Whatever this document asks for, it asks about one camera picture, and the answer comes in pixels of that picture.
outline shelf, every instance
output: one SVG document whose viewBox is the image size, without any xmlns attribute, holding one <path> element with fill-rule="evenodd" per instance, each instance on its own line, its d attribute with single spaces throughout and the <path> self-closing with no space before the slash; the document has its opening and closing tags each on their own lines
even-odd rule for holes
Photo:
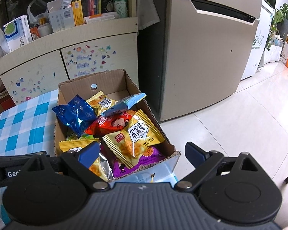
<svg viewBox="0 0 288 230">
<path fill-rule="evenodd" d="M 64 47 L 135 32 L 137 32 L 137 17 L 95 22 L 59 31 L 32 41 L 0 58 L 0 75 L 29 60 Z"/>
</svg>

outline beige refrigerator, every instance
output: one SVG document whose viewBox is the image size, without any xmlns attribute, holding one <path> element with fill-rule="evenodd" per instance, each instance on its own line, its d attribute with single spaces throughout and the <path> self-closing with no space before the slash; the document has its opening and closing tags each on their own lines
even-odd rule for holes
<svg viewBox="0 0 288 230">
<path fill-rule="evenodd" d="M 238 87 L 261 0 L 154 0 L 160 22 L 139 32 L 139 87 L 160 121 L 210 106 Z"/>
</svg>

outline yellow snack bag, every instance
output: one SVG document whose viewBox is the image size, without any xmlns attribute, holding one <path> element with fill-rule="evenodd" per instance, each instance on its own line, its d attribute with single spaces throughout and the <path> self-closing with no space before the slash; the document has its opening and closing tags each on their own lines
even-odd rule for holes
<svg viewBox="0 0 288 230">
<path fill-rule="evenodd" d="M 126 165 L 133 168 L 150 145 L 160 144 L 165 139 L 142 110 L 129 120 L 121 131 L 103 137 L 112 152 Z"/>
<path fill-rule="evenodd" d="M 89 105 L 94 109 L 95 114 L 98 117 L 105 110 L 113 106 L 117 101 L 108 98 L 106 95 L 104 95 L 103 91 L 100 91 L 99 93 L 96 93 L 93 97 L 86 100 L 86 102 L 89 103 Z"/>
<path fill-rule="evenodd" d="M 99 142 L 99 139 L 95 138 L 62 141 L 59 142 L 59 146 L 61 151 L 63 152 L 69 150 L 78 152 L 88 146 L 93 141 Z M 99 154 L 99 157 L 94 161 L 94 163 L 89 167 L 89 170 L 106 182 L 110 182 L 113 179 L 112 170 L 108 164 L 108 161 L 101 153 Z"/>
</svg>

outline blue checkered tablecloth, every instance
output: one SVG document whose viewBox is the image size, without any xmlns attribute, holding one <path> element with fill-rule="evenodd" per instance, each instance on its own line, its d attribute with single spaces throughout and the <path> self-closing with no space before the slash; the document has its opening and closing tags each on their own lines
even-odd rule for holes
<svg viewBox="0 0 288 230">
<path fill-rule="evenodd" d="M 23 155 L 45 150 L 54 156 L 53 136 L 58 90 L 40 95 L 19 104 L 0 115 L 0 156 Z M 2 206 L 0 188 L 0 217 L 4 223 L 9 218 Z"/>
</svg>

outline green bottle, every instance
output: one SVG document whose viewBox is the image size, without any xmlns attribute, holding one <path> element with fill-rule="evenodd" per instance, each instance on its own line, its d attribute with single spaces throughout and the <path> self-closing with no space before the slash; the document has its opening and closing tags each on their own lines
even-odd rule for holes
<svg viewBox="0 0 288 230">
<path fill-rule="evenodd" d="M 127 0 L 113 0 L 114 10 L 119 14 L 120 18 L 125 18 L 128 16 L 127 10 Z"/>
</svg>

